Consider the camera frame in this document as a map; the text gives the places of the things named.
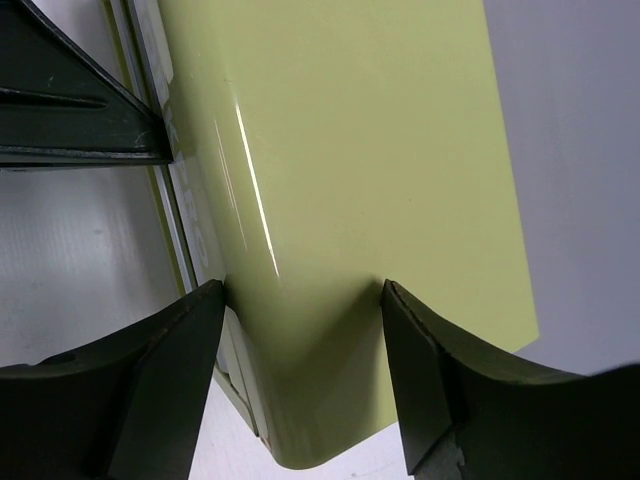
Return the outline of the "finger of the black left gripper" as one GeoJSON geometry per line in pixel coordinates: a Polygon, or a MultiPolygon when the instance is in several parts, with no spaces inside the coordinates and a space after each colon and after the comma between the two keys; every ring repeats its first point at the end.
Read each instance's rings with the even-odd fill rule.
{"type": "Polygon", "coordinates": [[[161,117],[32,1],[1,4],[1,165],[166,165],[161,117]]]}

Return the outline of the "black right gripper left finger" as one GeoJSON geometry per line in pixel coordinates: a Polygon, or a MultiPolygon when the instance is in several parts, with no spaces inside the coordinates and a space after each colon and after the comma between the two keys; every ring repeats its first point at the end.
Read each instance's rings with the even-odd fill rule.
{"type": "Polygon", "coordinates": [[[2,478],[188,478],[224,312],[210,280],[99,340],[2,368],[2,478]]]}

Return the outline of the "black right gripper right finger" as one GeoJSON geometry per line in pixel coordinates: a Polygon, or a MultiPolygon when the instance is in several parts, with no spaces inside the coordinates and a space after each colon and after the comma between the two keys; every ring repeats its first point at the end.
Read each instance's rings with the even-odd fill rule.
{"type": "Polygon", "coordinates": [[[508,353],[386,281],[381,311],[416,479],[635,479],[639,368],[594,375],[508,353]]]}

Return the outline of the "green metal drawer toolbox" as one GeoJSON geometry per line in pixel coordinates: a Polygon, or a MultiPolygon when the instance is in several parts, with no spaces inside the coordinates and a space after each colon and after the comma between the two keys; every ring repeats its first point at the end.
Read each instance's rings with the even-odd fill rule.
{"type": "Polygon", "coordinates": [[[538,338],[482,2],[111,7],[193,278],[224,282],[234,399],[278,464],[395,421],[386,280],[504,350],[538,338]]]}

